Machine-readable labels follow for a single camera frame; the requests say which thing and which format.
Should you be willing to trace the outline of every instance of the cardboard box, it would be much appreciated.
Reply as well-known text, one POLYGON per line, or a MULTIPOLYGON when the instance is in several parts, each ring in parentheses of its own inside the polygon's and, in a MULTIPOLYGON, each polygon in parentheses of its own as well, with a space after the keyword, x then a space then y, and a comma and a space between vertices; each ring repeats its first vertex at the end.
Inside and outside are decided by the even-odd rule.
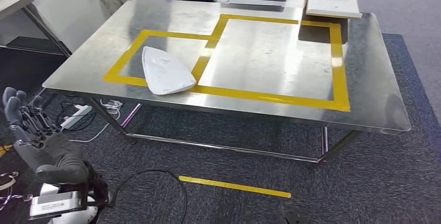
POLYGON ((333 18, 361 18, 357 0, 308 0, 306 14, 333 18))

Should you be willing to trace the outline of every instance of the table leg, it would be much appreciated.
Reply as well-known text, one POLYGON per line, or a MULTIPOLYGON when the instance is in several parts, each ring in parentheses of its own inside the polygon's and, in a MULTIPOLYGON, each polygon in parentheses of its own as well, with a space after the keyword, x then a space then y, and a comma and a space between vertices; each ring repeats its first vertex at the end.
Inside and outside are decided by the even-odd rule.
POLYGON ((330 158, 335 156, 341 149, 343 149, 350 141, 359 137, 363 132, 351 130, 346 136, 336 143, 328 152, 318 159, 318 163, 327 162, 330 158))
POLYGON ((63 54, 66 58, 69 58, 71 52, 58 41, 57 37, 52 34, 45 24, 42 23, 27 6, 23 7, 23 11, 40 29, 40 31, 42 31, 43 34, 46 35, 46 37, 60 50, 61 54, 63 54))
POLYGON ((133 143, 133 141, 130 139, 130 137, 127 136, 127 132, 125 131, 124 127, 121 126, 110 114, 107 112, 107 110, 101 105, 101 103, 94 99, 94 98, 84 98, 86 102, 88 102, 94 110, 102 116, 116 131, 118 131, 121 135, 124 136, 124 139, 130 143, 133 143))
POLYGON ((328 128, 321 128, 321 154, 328 152, 328 128))

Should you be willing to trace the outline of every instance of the yellow tape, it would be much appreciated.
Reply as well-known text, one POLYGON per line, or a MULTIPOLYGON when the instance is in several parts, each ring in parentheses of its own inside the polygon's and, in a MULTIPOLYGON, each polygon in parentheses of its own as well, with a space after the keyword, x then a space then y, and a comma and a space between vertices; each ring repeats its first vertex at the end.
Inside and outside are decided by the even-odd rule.
POLYGON ((294 104, 296 106, 306 106, 306 107, 314 107, 321 109, 341 110, 334 101, 324 100, 324 99, 303 98, 303 97, 286 96, 286 95, 278 95, 278 94, 270 94, 270 93, 259 93, 256 91, 234 90, 234 89, 211 87, 211 86, 201 86, 201 85, 193 87, 192 89, 190 89, 190 91, 194 93, 203 93, 203 94, 210 94, 216 96, 259 100, 259 101, 273 102, 273 103, 294 104))
POLYGON ((121 57, 115 62, 115 64, 104 75, 105 81, 112 81, 112 78, 124 68, 125 64, 132 58, 135 52, 140 48, 144 40, 147 38, 148 33, 146 30, 142 30, 140 34, 135 38, 128 49, 121 55, 121 57))
POLYGON ((343 47, 340 24, 331 24, 329 27, 331 40, 331 64, 332 64, 332 86, 334 90, 334 101, 339 103, 341 111, 350 111, 349 95, 346 85, 346 72, 343 63, 343 47))
MULTIPOLYGON (((211 34, 211 37, 213 39, 210 39, 207 41, 207 44, 205 46, 205 50, 212 49, 214 50, 216 48, 217 43, 219 42, 219 39, 221 38, 222 33, 224 32, 225 26, 227 25, 228 19, 221 15, 219 17, 219 21, 217 22, 216 26, 214 27, 214 30, 211 34)), ((191 74, 193 74, 194 79, 196 79, 196 82, 199 82, 199 80, 202 77, 202 74, 204 73, 204 70, 208 64, 208 61, 211 58, 212 51, 209 51, 210 56, 200 56, 198 61, 196 61, 196 64, 193 67, 193 70, 191 71, 191 74)))
POLYGON ((179 179, 181 181, 210 185, 210 186, 217 186, 217 187, 221 187, 221 188, 237 189, 237 190, 248 191, 248 192, 253 192, 253 193, 268 194, 268 195, 273 195, 273 196, 278 196, 278 197, 291 198, 291 193, 272 190, 272 189, 263 189, 263 188, 245 186, 245 185, 240 185, 240 184, 206 180, 206 179, 193 178, 193 177, 187 177, 187 176, 179 176, 179 179))
POLYGON ((285 24, 298 24, 299 23, 298 20, 289 20, 289 19, 255 17, 255 16, 245 16, 245 15, 224 15, 224 16, 228 19, 231 19, 231 20, 251 20, 251 21, 285 23, 285 24))
POLYGON ((0 146, 0 157, 2 157, 4 154, 6 154, 6 152, 9 151, 11 148, 12 148, 12 145, 0 146))
MULTIPOLYGON (((142 45, 148 36, 159 37, 176 37, 176 38, 190 38, 190 39, 202 39, 207 40, 207 44, 204 50, 201 52, 201 56, 192 69, 192 74, 197 81, 202 77, 202 74, 208 65, 211 55, 218 44, 221 35, 226 27, 229 19, 236 20, 251 20, 273 23, 286 23, 286 24, 299 24, 297 20, 291 19, 277 19, 266 17, 254 17, 243 15, 220 15, 219 20, 211 35, 202 34, 189 34, 189 33, 176 33, 176 32, 164 32, 157 30, 142 30, 141 33, 135 38, 131 46, 120 57, 120 59, 114 64, 114 66, 104 75, 105 81, 122 83, 127 85, 147 86, 145 78, 119 75, 125 64, 130 60, 136 50, 142 45)), ((248 100, 259 100, 274 103, 293 104, 305 107, 314 107, 329 110, 338 111, 350 111, 349 98, 346 86, 346 76, 343 64, 343 48, 341 39, 340 25, 327 22, 316 21, 301 21, 301 25, 308 25, 313 27, 329 28, 330 32, 330 45, 332 55, 332 84, 334 100, 294 97, 286 95, 276 95, 268 93, 260 93, 256 91, 244 91, 234 90, 227 88, 208 87, 208 86, 195 86, 189 91, 194 93, 203 93, 224 97, 241 98, 248 100)))
POLYGON ((307 25, 307 26, 310 26, 310 27, 329 28, 329 27, 331 27, 332 23, 302 20, 300 22, 300 25, 307 25))

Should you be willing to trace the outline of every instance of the carpet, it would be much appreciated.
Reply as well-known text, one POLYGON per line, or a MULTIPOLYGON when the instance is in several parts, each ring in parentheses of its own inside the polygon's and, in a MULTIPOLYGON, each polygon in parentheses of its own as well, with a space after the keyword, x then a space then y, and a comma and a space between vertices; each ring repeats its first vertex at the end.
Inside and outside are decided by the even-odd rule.
MULTIPOLYGON (((80 145, 87 160, 104 175, 112 190, 133 172, 160 168, 177 175, 292 194, 290 199, 285 199, 185 183, 187 223, 275 223, 281 221, 282 211, 292 209, 298 209, 302 216, 316 222, 439 223, 439 125, 403 38, 393 34, 383 37, 413 129, 400 136, 364 134, 317 170, 272 157, 155 141, 140 140, 129 145, 111 129, 95 141, 80 145)), ((69 100, 79 99, 59 96, 47 112, 56 115, 59 103, 69 100)), ((123 115, 131 107, 132 104, 126 104, 123 115)), ((88 129, 69 136, 87 140, 104 124, 98 117, 88 129)), ((236 143, 272 151, 282 148, 299 155, 317 155, 320 149, 317 128, 151 106, 143 106, 129 129, 207 143, 236 143)), ((331 129, 331 142, 344 133, 331 129)), ((0 159, 0 167, 21 172, 15 192, 37 192, 32 173, 17 154, 7 153, 0 159)), ((183 195, 176 181, 166 175, 144 174, 134 177, 122 188, 116 208, 105 209, 100 223, 176 223, 182 208, 183 195)), ((24 223, 28 210, 26 203, 10 204, 0 213, 0 219, 5 223, 24 223)))

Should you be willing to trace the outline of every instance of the black cable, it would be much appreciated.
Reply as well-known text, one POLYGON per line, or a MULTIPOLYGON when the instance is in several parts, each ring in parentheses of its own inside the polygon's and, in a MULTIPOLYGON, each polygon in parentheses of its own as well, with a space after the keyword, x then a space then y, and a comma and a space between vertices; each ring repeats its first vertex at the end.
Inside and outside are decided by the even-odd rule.
POLYGON ((179 180, 179 178, 178 178, 175 174, 173 174, 172 172, 170 172, 170 171, 168 171, 168 170, 162 170, 162 169, 148 169, 148 170, 144 170, 144 171, 141 171, 141 172, 138 172, 138 173, 134 173, 134 174, 132 174, 131 176, 127 177, 127 178, 126 178, 122 183, 120 183, 120 184, 118 185, 118 187, 116 188, 116 190, 115 190, 115 194, 113 195, 113 199, 112 199, 112 201, 109 203, 110 207, 115 207, 115 204, 116 204, 116 198, 118 197, 118 192, 120 191, 120 189, 124 186, 124 184, 125 184, 127 181, 129 181, 132 177, 134 177, 134 176, 136 176, 136 175, 143 174, 143 173, 148 173, 148 172, 160 172, 160 173, 168 174, 168 175, 172 176, 172 177, 173 177, 173 178, 179 183, 180 187, 182 188, 182 192, 184 193, 184 210, 183 210, 182 216, 181 216, 181 218, 180 218, 180 223, 184 223, 185 216, 187 215, 187 202, 188 202, 188 200, 187 200, 187 191, 185 190, 184 183, 183 183, 181 180, 179 180))

